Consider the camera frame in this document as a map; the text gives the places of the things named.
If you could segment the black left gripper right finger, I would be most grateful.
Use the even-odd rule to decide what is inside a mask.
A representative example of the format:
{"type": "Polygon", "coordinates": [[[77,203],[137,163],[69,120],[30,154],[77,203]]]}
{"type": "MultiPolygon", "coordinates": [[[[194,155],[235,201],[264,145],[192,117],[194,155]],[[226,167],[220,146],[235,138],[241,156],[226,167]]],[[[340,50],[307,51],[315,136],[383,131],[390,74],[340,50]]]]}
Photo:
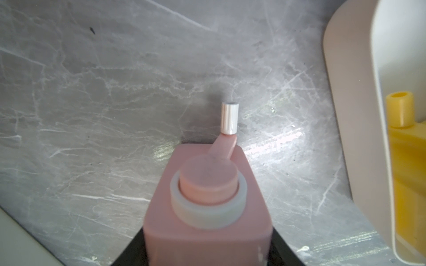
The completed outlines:
{"type": "Polygon", "coordinates": [[[267,266],[305,266],[275,228],[272,232],[267,266]]]}

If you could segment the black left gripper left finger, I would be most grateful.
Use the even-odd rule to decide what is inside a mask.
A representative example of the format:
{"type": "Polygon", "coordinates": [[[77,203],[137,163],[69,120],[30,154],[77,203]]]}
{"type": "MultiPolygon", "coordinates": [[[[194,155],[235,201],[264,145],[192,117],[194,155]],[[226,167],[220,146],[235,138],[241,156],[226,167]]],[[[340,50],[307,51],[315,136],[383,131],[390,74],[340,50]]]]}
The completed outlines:
{"type": "Polygon", "coordinates": [[[111,266],[148,266],[143,228],[140,229],[111,266]]]}

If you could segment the pink pencil sharpener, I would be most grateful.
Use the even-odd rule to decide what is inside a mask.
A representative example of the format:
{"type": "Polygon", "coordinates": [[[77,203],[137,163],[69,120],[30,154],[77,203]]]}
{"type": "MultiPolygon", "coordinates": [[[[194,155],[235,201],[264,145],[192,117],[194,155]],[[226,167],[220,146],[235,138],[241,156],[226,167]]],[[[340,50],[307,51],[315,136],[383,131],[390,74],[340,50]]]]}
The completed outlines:
{"type": "Polygon", "coordinates": [[[265,266],[271,216],[237,145],[239,105],[223,103],[212,144],[178,145],[147,209],[151,266],[265,266]]]}

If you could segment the yellow pencil sharpener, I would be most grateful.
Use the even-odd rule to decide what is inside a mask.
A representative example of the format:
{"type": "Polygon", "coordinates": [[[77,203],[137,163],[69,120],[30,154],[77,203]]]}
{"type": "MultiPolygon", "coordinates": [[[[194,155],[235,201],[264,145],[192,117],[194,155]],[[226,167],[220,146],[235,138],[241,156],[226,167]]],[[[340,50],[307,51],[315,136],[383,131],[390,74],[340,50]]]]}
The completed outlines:
{"type": "Polygon", "coordinates": [[[426,255],[426,123],[415,120],[414,95],[386,96],[396,234],[416,254],[426,255]]]}

